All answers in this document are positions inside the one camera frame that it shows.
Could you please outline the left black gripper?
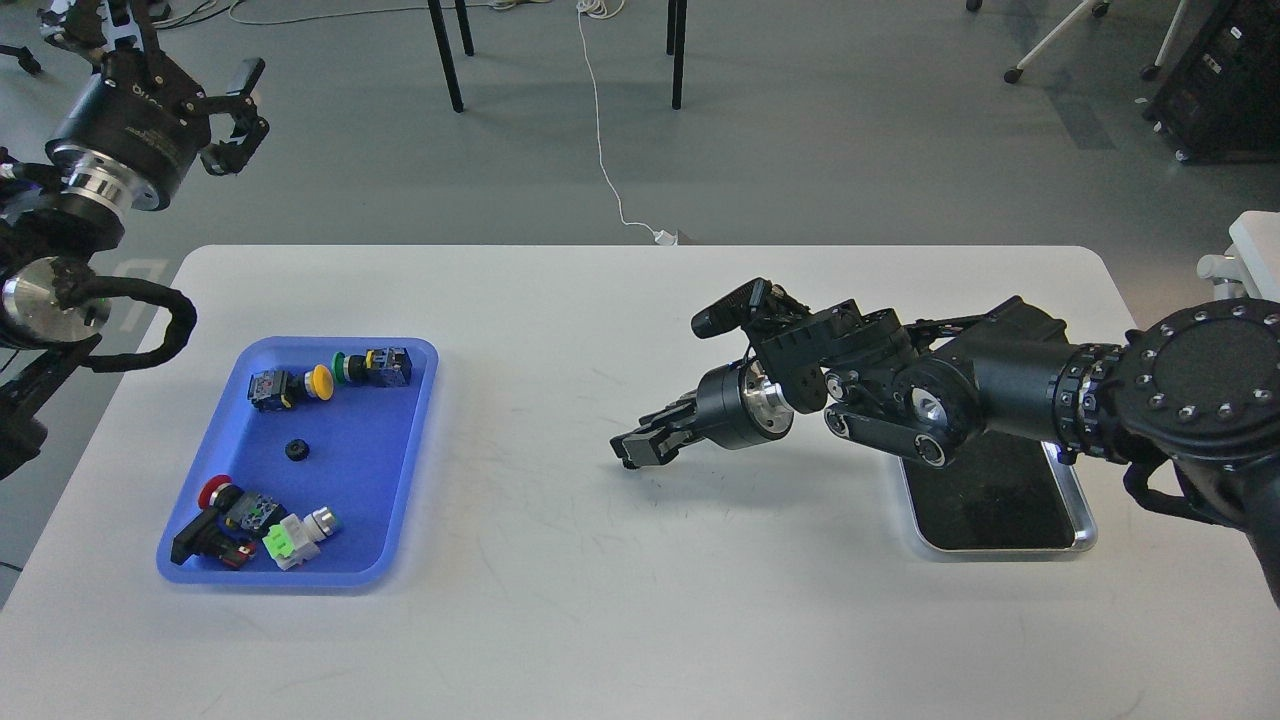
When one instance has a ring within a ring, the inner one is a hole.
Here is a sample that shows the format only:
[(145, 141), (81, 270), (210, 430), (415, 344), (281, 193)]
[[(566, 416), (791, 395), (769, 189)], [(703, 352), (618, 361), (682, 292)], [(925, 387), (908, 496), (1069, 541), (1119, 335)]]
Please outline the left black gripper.
[(45, 42), (95, 72), (46, 142), (46, 156), (68, 168), (95, 151), (127, 167), (148, 186), (150, 196), (134, 202), (145, 211), (170, 205), (200, 149), (210, 176), (238, 174), (270, 131), (252, 96), (266, 63), (247, 58), (224, 95), (200, 99), (201, 115), (233, 123), (228, 140), (209, 145), (209, 120), (180, 114), (204, 87), (160, 49), (154, 5), (166, 10), (164, 1), (50, 1), (38, 10)]

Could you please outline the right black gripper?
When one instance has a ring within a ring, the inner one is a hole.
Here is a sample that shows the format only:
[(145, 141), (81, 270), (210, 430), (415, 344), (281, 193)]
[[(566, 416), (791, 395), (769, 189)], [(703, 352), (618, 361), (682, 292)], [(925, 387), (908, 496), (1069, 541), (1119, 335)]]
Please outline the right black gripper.
[(782, 439), (795, 411), (759, 363), (731, 363), (708, 372), (695, 396), (681, 395), (637, 427), (611, 439), (625, 469), (662, 466), (681, 448), (709, 439), (722, 448), (746, 448)]

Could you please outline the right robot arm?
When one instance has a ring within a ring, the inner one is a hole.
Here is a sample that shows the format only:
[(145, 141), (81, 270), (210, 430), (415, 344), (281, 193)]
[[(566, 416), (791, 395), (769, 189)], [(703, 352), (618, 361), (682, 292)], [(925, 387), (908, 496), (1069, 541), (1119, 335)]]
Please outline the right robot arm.
[(902, 324), (852, 300), (813, 311), (755, 278), (695, 314), (748, 351), (641, 416), (611, 447), (627, 469), (709, 439), (745, 448), (822, 413), (838, 438), (946, 468), (987, 432), (1121, 464), (1157, 514), (1242, 532), (1277, 591), (1277, 304), (1217, 299), (1123, 345), (1071, 345), (1064, 320), (1014, 296), (978, 315)]

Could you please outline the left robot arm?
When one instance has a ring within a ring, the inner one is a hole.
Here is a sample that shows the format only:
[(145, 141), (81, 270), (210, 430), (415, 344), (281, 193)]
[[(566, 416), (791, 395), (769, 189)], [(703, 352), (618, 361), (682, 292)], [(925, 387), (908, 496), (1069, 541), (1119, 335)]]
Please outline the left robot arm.
[[(3, 158), (4, 202), (27, 200), (3, 220), (3, 347), (35, 352), (3, 386), (4, 475), (38, 455), (49, 433), (37, 411), (76, 370), (142, 370), (187, 346), (197, 313), (182, 292), (101, 275), (91, 258), (119, 245), (129, 210), (168, 208), (195, 161), (236, 174), (269, 132), (252, 95), (264, 61), (244, 60), (225, 94), (207, 94), (161, 50), (146, 1), (54, 1), (40, 19), (44, 38), (92, 73), (45, 164)], [(97, 355), (113, 299), (165, 309), (163, 342)]]

